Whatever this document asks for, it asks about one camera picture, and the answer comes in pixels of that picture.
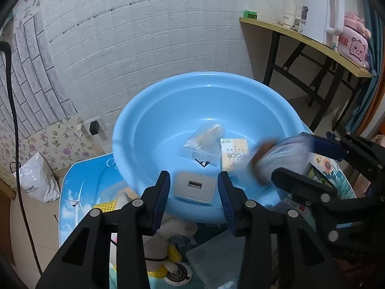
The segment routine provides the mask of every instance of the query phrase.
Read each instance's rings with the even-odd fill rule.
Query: stack of paper cups
[[[285,0],[283,3],[283,24],[293,27],[296,15],[297,3],[290,0]]]

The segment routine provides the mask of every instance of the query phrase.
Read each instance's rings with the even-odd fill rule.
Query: orange curtain
[[[380,102],[382,100],[382,97],[385,94],[385,55],[383,55],[382,58],[382,71],[381,75],[379,77],[379,84],[377,86],[376,92],[374,94],[374,97],[372,99],[372,102],[370,103],[370,106],[368,110],[365,113],[364,118],[362,119],[361,124],[359,125],[357,131],[355,134],[360,135],[366,127],[368,127],[370,121],[373,119],[373,116],[377,109],[379,108]]]

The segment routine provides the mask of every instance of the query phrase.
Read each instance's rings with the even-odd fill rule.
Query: yellow mesh fabric
[[[103,213],[105,212],[111,212],[115,210],[116,206],[116,200],[106,203],[100,203],[94,206],[94,208],[99,208],[102,210]]]
[[[173,263],[178,263],[182,260],[182,256],[176,249],[174,245],[169,244],[167,246],[167,255],[169,257],[169,261]],[[167,276],[168,270],[162,265],[159,267],[158,270],[155,272],[148,272],[148,276],[155,277],[155,278],[165,278]]]

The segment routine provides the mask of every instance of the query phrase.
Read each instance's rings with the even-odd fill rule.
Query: pink bear water bottle
[[[338,38],[337,51],[358,67],[363,67],[368,56],[368,41],[372,36],[365,28],[364,19],[346,13],[343,32]]]

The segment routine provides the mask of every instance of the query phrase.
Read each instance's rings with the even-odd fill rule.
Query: basin
[[[211,204],[173,195],[173,182],[180,171],[218,177],[220,165],[204,167],[204,163],[176,155],[184,141],[211,120],[224,126],[226,138],[246,138],[249,149],[260,140],[281,140],[304,131],[290,104],[258,81],[219,72],[173,76],[136,95],[116,121],[112,151],[123,179],[142,195],[155,184],[160,171],[167,170],[171,174],[167,213],[194,222],[225,222],[217,189]],[[287,194],[244,177],[233,184],[264,206],[274,206]]]

